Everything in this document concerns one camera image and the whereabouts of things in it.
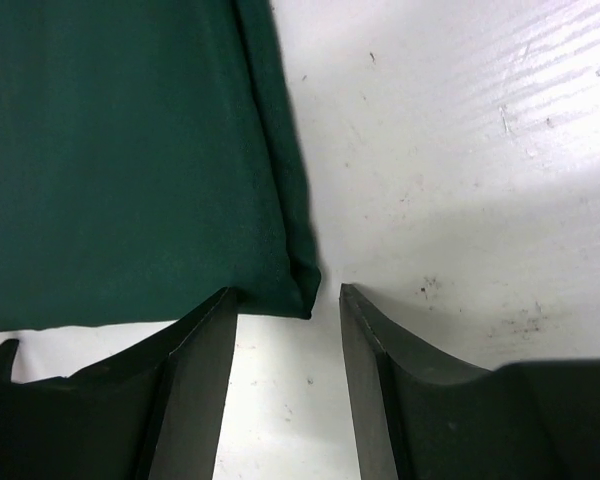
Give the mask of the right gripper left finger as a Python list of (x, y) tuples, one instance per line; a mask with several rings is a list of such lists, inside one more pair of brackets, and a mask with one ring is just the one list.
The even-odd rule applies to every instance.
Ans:
[(0, 344), (0, 479), (209, 479), (237, 329), (217, 291), (141, 342), (68, 377), (16, 383)]

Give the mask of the dark green cloth placemat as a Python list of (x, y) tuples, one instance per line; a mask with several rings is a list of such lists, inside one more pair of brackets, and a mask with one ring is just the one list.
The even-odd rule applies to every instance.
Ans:
[(321, 274), (267, 1), (0, 1), (0, 331), (307, 319)]

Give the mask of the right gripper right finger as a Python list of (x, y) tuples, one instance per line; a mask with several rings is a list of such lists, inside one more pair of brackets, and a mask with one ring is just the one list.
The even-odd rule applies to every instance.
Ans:
[(600, 479), (600, 359), (486, 370), (345, 284), (342, 348), (364, 479)]

